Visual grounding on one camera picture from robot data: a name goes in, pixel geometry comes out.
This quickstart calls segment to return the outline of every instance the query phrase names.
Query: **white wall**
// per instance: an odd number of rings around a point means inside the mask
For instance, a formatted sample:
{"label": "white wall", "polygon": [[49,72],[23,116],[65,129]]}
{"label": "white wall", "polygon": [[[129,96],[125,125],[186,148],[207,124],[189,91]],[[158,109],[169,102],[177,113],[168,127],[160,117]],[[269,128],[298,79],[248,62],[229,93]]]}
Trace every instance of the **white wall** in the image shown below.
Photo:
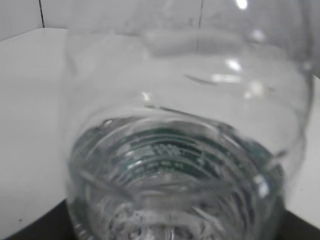
{"label": "white wall", "polygon": [[39,0],[0,0],[0,41],[41,27]]}
{"label": "white wall", "polygon": [[314,38],[314,70],[320,77],[320,0],[311,0],[311,22]]}
{"label": "white wall", "polygon": [[41,0],[46,28],[66,28],[73,0]]}

